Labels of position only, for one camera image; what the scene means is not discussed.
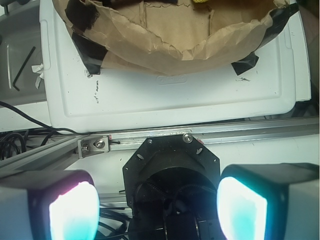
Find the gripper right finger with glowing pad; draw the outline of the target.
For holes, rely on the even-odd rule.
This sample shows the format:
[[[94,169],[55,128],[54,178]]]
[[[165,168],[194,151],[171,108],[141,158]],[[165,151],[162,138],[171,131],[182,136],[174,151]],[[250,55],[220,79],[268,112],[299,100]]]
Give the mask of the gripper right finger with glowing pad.
[[[218,185],[217,213],[228,240],[318,240],[320,167],[230,164]]]

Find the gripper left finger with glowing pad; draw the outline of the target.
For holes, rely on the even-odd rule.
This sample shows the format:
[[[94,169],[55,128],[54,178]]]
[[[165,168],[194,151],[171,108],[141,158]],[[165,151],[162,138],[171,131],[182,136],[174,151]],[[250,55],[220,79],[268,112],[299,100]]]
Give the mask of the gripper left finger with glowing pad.
[[[85,170],[2,170],[2,240],[93,240],[100,200]]]

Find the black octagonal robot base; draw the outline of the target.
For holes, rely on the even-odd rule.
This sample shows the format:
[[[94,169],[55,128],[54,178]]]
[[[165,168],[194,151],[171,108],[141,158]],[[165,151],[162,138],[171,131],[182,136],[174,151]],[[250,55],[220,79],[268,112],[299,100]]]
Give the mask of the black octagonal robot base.
[[[130,240],[222,240],[220,159],[190,134],[149,137],[122,169]]]

